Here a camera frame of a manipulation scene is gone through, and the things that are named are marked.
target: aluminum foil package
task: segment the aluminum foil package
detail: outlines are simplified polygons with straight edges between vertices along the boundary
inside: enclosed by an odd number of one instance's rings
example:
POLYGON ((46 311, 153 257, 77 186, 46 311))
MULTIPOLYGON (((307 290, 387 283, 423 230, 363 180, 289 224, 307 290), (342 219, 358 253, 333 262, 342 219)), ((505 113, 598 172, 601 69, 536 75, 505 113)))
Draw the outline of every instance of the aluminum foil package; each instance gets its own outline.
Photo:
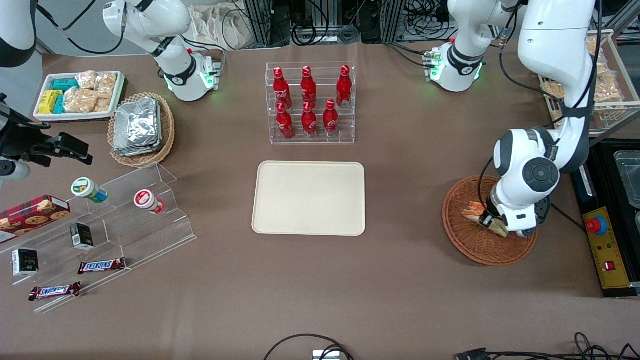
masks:
POLYGON ((160 104, 151 97, 122 104, 116 110, 113 151, 121 156, 156 152, 163 146, 160 104))

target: brown paper tablecloth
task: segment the brown paper tablecloth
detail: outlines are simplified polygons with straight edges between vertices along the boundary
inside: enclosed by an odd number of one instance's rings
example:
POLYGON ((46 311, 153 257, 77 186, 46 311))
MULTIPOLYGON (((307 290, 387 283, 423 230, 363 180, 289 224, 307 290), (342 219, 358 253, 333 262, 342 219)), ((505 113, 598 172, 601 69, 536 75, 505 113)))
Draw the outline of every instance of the brown paper tablecloth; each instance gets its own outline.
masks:
MULTIPOLYGON (((536 84, 513 52, 505 59, 514 78, 536 84)), ((198 239, 45 315, 32 313, 4 264, 0 357, 262 359, 299 332, 333 337, 357 359, 450 359, 479 347, 567 352, 576 331, 607 350, 637 341, 640 303, 600 298, 587 239, 558 213, 531 254, 506 268, 471 262, 447 238, 440 209, 448 189, 479 173, 507 129, 550 120, 540 95, 500 73, 495 49, 486 60, 477 83, 452 94, 381 45, 238 51, 228 54, 219 91, 185 103, 156 76, 150 56, 44 56, 46 74, 119 70, 127 96, 155 92, 168 101, 176 141, 163 165, 178 177, 172 187, 198 239), (270 145, 265 64, 347 59, 357 61, 356 144, 270 145), (366 232, 254 233, 255 176, 265 160, 360 162, 366 232)), ((43 193, 66 199, 77 177, 101 183, 133 170, 109 155, 106 122, 52 130, 88 142, 93 166, 33 166, 30 178, 1 188, 3 207, 43 193)), ((579 218, 566 176, 552 198, 579 218)), ((272 357, 308 359, 325 346, 290 341, 272 357)))

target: red bottle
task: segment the red bottle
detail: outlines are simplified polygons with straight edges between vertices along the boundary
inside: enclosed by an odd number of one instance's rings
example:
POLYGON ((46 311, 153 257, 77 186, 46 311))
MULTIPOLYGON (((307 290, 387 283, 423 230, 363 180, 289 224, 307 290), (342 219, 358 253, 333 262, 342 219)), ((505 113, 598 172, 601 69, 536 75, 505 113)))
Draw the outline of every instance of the red bottle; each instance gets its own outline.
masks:
POLYGON ((313 107, 311 107, 310 102, 305 102, 302 104, 302 109, 304 112, 302 113, 302 128, 305 130, 305 138, 311 140, 315 139, 318 136, 316 131, 316 114, 313 112, 313 107))
POLYGON ((335 101, 326 101, 326 109, 322 116, 326 137, 335 138, 338 136, 338 111, 335 109, 335 101))
POLYGON ((278 122, 278 128, 280 129, 282 136, 284 136, 285 139, 291 139, 296 136, 296 133, 293 130, 293 123, 291 122, 291 115, 287 113, 285 104, 279 102, 276 105, 276 110, 278 111, 276 121, 278 122))
POLYGON ((289 91, 289 84, 282 75, 282 69, 277 67, 273 69, 273 92, 276 94, 276 99, 287 106, 287 110, 291 109, 293 102, 291 101, 291 92, 289 91))
POLYGON ((351 82, 351 76, 349 76, 350 72, 349 65, 343 65, 340 68, 340 79, 338 79, 337 86, 338 94, 335 98, 340 108, 351 107, 351 87, 353 83, 351 82))
POLYGON ((302 101, 311 104, 311 108, 316 108, 316 82, 311 76, 311 68, 305 66, 302 68, 302 82, 300 83, 302 88, 302 101))

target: white bottle with green cap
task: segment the white bottle with green cap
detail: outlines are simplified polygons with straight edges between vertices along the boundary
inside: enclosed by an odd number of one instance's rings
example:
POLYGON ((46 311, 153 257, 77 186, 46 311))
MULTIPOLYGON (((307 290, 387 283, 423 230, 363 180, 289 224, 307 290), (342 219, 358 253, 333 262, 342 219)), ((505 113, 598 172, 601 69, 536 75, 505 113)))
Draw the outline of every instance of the white bottle with green cap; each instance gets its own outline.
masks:
POLYGON ((100 204, 107 199, 109 193, 95 181, 88 177, 81 177, 71 184, 71 192, 75 196, 86 197, 87 199, 100 204))

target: acrylic display rack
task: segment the acrylic display rack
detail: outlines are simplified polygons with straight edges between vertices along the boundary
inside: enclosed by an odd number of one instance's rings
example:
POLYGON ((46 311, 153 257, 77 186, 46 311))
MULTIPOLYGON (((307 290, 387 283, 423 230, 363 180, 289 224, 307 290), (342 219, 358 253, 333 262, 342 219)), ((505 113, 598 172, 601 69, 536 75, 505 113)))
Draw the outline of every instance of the acrylic display rack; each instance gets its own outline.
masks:
POLYGON ((269 140, 272 144, 278 145, 300 145, 300 144, 321 144, 321 143, 354 143, 356 141, 356 66, 353 61, 344 62, 305 62, 305 63, 267 63, 265 73, 265 84, 267 94, 267 116, 269 119, 269 140), (324 133, 323 113, 326 101, 335 100, 337 94, 337 83, 340 78, 340 68, 349 65, 351 68, 351 106, 349 108, 338 108, 338 130, 339 134, 335 138, 328 138, 324 133), (302 93, 300 82, 302 81, 302 68, 311 68, 312 75, 317 87, 317 106, 314 113, 317 117, 317 133, 315 139, 305 138, 302 129, 302 93), (293 128, 296 136, 292 139, 285 139, 278 129, 276 122, 276 95, 273 92, 273 69, 282 68, 284 78, 289 83, 293 106, 289 110, 293 128))
MULTIPOLYGON (((24 291, 27 301, 34 286, 69 285, 80 281, 80 297, 128 274, 159 256, 196 239, 187 215, 178 208, 169 184, 177 179, 158 163, 140 168, 103 184, 109 196, 102 204, 82 197, 68 203, 71 215, 46 225, 25 236, 10 241, 10 248, 0 251, 0 263, 10 264, 11 253, 18 248, 38 252, 39 271, 36 275, 13 276, 13 284, 24 291), (138 190, 149 189, 164 201, 164 210, 155 215, 135 206, 138 190), (73 248, 69 227, 80 222, 91 228, 94 248, 89 251, 73 248), (127 268, 119 271, 78 275, 80 262, 126 258, 127 268)), ((10 265, 4 274, 12 276, 10 265)), ((47 312, 76 299, 73 296, 34 301, 35 312, 47 312)))

